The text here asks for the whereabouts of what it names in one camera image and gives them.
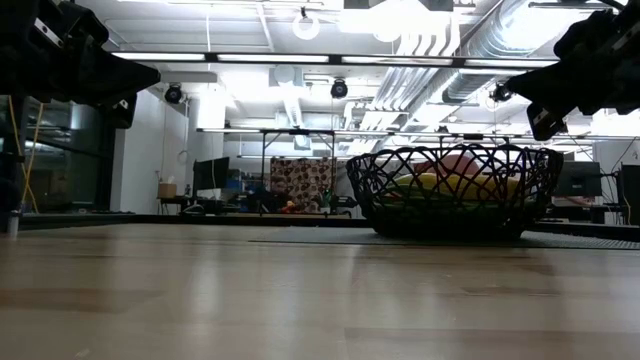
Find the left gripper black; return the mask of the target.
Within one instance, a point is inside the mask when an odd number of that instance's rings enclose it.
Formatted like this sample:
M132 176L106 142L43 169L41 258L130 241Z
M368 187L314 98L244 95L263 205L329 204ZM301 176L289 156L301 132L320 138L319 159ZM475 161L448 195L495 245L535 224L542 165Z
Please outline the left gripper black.
M129 129L136 94L161 75L103 50L107 40L94 12L72 1L0 0L0 93L103 106L107 123Z

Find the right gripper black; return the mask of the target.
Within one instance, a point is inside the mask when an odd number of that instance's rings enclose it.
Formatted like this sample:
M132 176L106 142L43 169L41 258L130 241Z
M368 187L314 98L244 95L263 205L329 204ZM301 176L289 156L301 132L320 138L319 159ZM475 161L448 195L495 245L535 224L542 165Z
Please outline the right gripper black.
M640 109L640 0L599 0L606 10L572 24L554 45L569 70L550 66L511 77L505 88L532 103L526 113L537 141L567 133L565 117Z

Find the pink toy peach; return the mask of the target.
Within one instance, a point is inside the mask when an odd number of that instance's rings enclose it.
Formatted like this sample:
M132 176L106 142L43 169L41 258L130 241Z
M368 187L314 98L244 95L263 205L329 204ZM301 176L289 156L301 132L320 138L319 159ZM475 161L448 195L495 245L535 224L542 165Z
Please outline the pink toy peach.
M475 175L480 171L478 164L467 155L450 154L442 157L439 161L425 161L414 165L416 173L437 173L441 176L447 174Z

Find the yellow toy banana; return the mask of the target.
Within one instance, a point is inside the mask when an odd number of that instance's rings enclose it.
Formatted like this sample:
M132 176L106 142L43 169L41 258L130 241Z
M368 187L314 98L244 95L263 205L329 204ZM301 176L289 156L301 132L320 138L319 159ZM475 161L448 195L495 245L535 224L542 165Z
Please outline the yellow toy banana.
M387 185L394 196L408 195L411 198L424 196L445 196L463 201L504 201L516 195L526 195L527 191L517 178L498 178L485 174L459 176L436 173L411 174L396 178Z

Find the green onion bunch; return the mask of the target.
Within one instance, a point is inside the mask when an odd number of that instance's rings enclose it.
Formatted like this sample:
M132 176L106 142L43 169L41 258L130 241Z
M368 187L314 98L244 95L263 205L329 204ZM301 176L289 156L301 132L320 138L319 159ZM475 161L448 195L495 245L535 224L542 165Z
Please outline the green onion bunch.
M373 201L376 209L386 209L388 211L407 212L489 212L510 209L530 209L536 205L533 197L524 199L507 199L499 201L495 198L489 200L461 200L450 195L436 193L429 199L422 196L399 196L398 194L386 194Z

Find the black track light cluster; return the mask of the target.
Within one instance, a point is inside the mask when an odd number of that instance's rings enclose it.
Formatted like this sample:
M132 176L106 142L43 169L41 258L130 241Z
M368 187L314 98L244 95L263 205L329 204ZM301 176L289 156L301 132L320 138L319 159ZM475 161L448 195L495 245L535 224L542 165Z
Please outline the black track light cluster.
M507 82L497 82L495 88L489 93L489 98L496 103L507 102L514 95Z

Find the black wide monitor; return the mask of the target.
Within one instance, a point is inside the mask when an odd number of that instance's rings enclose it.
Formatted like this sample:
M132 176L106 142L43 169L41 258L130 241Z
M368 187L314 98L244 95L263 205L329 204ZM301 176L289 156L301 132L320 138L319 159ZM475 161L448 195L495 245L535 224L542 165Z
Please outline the black wide monitor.
M554 195L556 197L601 196L600 165L597 162L565 162L559 174Z

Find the black crossbar with strip lights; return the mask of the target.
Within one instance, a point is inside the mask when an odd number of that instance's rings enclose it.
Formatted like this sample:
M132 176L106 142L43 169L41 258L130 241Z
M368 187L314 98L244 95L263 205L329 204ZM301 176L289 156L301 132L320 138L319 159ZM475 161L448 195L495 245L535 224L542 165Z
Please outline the black crossbar with strip lights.
M117 51L113 55L140 63L225 63L251 65L327 65L402 68L453 68L528 71L551 66L556 59L477 58L455 56L398 56L302 53L215 53Z

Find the black monitor edge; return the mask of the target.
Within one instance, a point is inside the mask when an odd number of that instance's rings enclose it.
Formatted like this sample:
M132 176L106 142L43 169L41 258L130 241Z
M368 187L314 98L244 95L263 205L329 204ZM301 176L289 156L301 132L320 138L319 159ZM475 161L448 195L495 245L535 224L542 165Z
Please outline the black monitor edge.
M626 207L629 225L640 227L640 165L623 165L618 177L618 197Z

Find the black dark monitor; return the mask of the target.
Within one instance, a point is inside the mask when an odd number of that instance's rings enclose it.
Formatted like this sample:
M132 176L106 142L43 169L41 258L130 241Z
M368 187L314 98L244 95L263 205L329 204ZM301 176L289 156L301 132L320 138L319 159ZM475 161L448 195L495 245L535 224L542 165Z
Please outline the black dark monitor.
M193 165L193 190L223 189L227 185L230 158L195 161Z

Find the white ceiling pipes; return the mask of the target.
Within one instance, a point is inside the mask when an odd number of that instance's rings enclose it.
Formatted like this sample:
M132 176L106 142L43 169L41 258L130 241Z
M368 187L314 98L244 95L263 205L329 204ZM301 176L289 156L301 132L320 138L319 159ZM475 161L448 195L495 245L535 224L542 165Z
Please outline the white ceiling pipes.
M460 27L450 22L442 28L401 36L397 55L449 56L460 44ZM398 117L408 119L411 102L435 73L434 68L390 67L356 132L388 130Z

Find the person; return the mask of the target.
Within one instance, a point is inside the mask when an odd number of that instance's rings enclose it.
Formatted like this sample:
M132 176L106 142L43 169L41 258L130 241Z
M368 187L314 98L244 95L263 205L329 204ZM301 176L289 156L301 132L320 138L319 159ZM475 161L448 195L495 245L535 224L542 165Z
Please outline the person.
M265 213L283 213L289 208L292 197L289 194L287 183L284 181L272 182L270 188L259 189L254 194L257 209Z

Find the brown floral patterned quilt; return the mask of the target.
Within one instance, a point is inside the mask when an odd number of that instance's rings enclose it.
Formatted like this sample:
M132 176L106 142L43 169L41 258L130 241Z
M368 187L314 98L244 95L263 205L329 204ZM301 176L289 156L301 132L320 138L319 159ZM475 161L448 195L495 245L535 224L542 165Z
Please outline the brown floral patterned quilt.
M330 189L333 194L335 179L334 161L331 158L270 159L270 185L287 183L292 202L283 213L320 214L312 198L321 190Z

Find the small green plant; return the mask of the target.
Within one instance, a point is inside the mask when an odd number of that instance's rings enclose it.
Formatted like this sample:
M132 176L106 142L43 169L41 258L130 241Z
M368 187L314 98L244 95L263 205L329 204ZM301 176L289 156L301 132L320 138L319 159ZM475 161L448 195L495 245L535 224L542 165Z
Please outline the small green plant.
M333 194L330 189L321 190L312 201L317 205L317 211L321 214L329 215L332 212Z

